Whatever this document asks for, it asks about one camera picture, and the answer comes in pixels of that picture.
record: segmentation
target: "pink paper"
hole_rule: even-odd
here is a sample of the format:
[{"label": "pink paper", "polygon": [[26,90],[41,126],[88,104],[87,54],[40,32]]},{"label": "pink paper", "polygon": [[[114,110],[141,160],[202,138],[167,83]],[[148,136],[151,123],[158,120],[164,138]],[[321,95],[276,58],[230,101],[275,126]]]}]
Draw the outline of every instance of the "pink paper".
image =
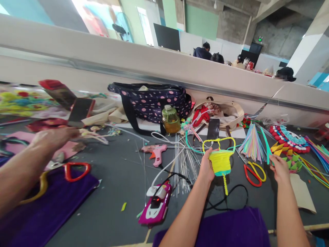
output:
[{"label": "pink paper", "polygon": [[[7,137],[17,137],[18,139],[31,142],[33,138],[35,137],[35,134],[27,133],[23,131],[18,131],[13,134],[7,135]],[[75,155],[77,152],[73,151],[72,148],[76,146],[77,142],[71,142],[69,141],[67,144],[64,145],[61,149],[59,149],[53,156],[53,159],[55,159],[60,153],[64,152],[65,159],[68,159]],[[11,144],[7,143],[7,151],[13,152],[14,154],[18,154],[20,151],[24,150],[26,146],[20,145],[20,144]]]}]

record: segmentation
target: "black smartphone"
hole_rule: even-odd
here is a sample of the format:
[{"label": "black smartphone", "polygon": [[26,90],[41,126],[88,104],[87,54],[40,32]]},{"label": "black smartphone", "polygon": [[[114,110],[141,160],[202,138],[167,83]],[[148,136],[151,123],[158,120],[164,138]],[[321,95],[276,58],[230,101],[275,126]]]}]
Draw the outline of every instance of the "black smartphone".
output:
[{"label": "black smartphone", "polygon": [[83,128],[85,125],[81,120],[90,117],[94,105],[94,99],[77,98],[72,106],[68,125]]},{"label": "black smartphone", "polygon": [[211,118],[208,125],[207,140],[215,140],[219,138],[219,119]]}]

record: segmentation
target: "navy polka dot bag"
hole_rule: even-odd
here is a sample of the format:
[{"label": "navy polka dot bag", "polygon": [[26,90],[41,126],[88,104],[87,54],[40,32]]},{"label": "navy polka dot bag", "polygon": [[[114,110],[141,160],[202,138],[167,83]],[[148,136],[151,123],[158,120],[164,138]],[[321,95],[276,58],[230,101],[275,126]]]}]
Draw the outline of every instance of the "navy polka dot bag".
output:
[{"label": "navy polka dot bag", "polygon": [[[139,91],[141,87],[147,88],[146,91]],[[121,95],[123,109],[130,124],[135,131],[147,136],[151,135],[151,131],[140,129],[136,117],[160,124],[161,133],[166,133],[162,124],[162,110],[165,105],[176,108],[179,118],[186,118],[192,107],[191,96],[181,86],[114,82],[108,86],[108,90]]]}]

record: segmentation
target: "person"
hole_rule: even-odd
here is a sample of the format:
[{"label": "person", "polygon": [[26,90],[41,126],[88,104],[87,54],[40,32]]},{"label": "person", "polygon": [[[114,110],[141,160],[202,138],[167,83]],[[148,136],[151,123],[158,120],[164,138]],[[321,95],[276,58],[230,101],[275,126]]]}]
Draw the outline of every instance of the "person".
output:
[{"label": "person", "polygon": [[232,63],[232,66],[239,69],[245,69],[246,67],[244,66],[243,62],[244,62],[244,58],[240,54],[238,55],[237,59]]},{"label": "person", "polygon": [[224,64],[224,58],[222,55],[218,53],[214,53],[211,58],[210,58],[211,61],[214,61],[214,62],[218,62],[218,63],[222,63]]},{"label": "person", "polygon": [[[199,176],[193,189],[176,219],[164,235],[159,245],[160,247],[192,247],[195,245],[207,194],[210,184],[215,177],[214,171],[211,167],[211,161],[209,160],[211,152],[212,148],[207,150],[203,156]],[[278,247],[310,247],[299,215],[294,191],[290,183],[288,164],[276,155],[271,155],[270,159],[274,164],[274,166],[271,165],[270,169],[274,172],[274,178],[278,183]]]},{"label": "person", "polygon": [[210,51],[210,44],[208,42],[205,42],[203,44],[203,47],[197,47],[194,49],[193,57],[199,57],[202,59],[210,60],[211,53]]},{"label": "person", "polygon": [[26,149],[0,167],[0,218],[27,196],[55,152],[78,136],[74,127],[40,131]]},{"label": "person", "polygon": [[294,82],[296,78],[294,77],[294,70],[290,67],[284,67],[279,69],[274,75],[274,79],[281,79],[284,81]]}]

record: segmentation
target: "glue gun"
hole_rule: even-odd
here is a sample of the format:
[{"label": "glue gun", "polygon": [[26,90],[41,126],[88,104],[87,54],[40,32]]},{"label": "glue gun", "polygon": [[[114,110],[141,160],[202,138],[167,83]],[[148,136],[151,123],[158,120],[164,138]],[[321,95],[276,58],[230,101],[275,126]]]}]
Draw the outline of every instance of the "glue gun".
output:
[{"label": "glue gun", "polygon": [[155,158],[155,162],[153,165],[155,167],[159,167],[162,164],[162,152],[167,150],[167,145],[151,145],[151,146],[144,146],[136,152],[144,152],[144,153],[152,153],[150,159]]}]

